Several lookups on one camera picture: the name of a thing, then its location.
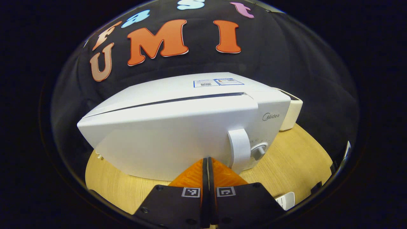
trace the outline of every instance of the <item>letter m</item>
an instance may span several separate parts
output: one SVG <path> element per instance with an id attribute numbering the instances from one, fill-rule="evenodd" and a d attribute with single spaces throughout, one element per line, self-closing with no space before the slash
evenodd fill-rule
<path id="1" fill-rule="evenodd" d="M 164 42 L 164 48 L 160 54 L 163 57 L 187 53 L 188 47 L 184 45 L 182 39 L 184 24 L 186 24 L 186 20 L 166 22 L 156 35 L 153 35 L 147 28 L 141 28 L 129 33 L 127 38 L 130 38 L 130 59 L 127 64 L 133 66 L 144 62 L 146 57 L 141 54 L 141 48 L 151 59 L 154 59 L 162 42 Z"/>

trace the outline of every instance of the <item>table surface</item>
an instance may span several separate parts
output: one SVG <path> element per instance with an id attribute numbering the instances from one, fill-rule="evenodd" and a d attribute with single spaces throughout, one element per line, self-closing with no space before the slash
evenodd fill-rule
<path id="1" fill-rule="evenodd" d="M 170 183 L 126 175 L 97 157 L 93 151 L 86 167 L 86 186 L 127 213 L 134 214 L 155 185 Z M 318 182 L 324 184 L 328 180 L 331 165 L 322 146 L 295 124 L 292 129 L 279 132 L 260 162 L 240 176 L 248 183 L 262 183 L 275 198 L 294 192 L 298 204 Z"/>

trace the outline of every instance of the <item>white appliance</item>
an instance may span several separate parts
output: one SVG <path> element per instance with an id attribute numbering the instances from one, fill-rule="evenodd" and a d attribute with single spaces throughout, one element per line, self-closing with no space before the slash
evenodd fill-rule
<path id="1" fill-rule="evenodd" d="M 77 126 L 122 172 L 172 181 L 209 156 L 237 174 L 253 168 L 278 131 L 294 126 L 301 106 L 293 95 L 239 75 L 202 73 L 130 86 Z"/>

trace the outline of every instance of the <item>black backdrop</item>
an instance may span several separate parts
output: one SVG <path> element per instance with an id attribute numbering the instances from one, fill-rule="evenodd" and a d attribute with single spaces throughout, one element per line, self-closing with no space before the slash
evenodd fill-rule
<path id="1" fill-rule="evenodd" d="M 254 15 L 252 19 L 239 14 L 227 0 L 206 1 L 205 7 L 183 11 L 176 8 L 177 2 L 154 1 L 106 23 L 87 43 L 84 37 L 61 72 L 51 103 L 53 134 L 63 157 L 83 180 L 92 148 L 76 127 L 81 117 L 129 86 L 195 73 L 232 72 L 292 93 L 304 102 L 297 123 L 332 159 L 343 157 L 347 141 L 351 145 L 355 142 L 359 104 L 351 75 L 329 44 L 293 17 L 268 12 L 250 2 L 243 1 Z M 101 32 L 144 10 L 150 10 L 149 17 L 125 28 L 117 26 L 104 43 L 92 50 Z M 175 19 L 187 21 L 182 36 L 188 53 L 173 57 L 158 54 L 128 66 L 127 35 L 144 27 L 156 34 L 163 23 Z M 239 54 L 215 50 L 219 30 L 214 20 L 239 25 Z M 112 70 L 105 80 L 97 82 L 92 78 L 89 60 L 112 42 Z M 104 69 L 103 55 L 98 61 L 99 68 Z"/>
<path id="2" fill-rule="evenodd" d="M 41 86 L 95 28 L 130 9 L 134 1 L 2 3 L 4 54 L 1 80 L 2 225 L 8 228 L 120 228 L 65 184 L 44 153 L 37 108 Z M 372 127 L 367 152 L 352 176 L 291 227 L 400 225 L 403 213 L 397 148 L 403 113 L 392 109 L 402 90 L 396 74 L 405 16 L 395 2 L 273 2 L 323 37 L 355 77 Z"/>

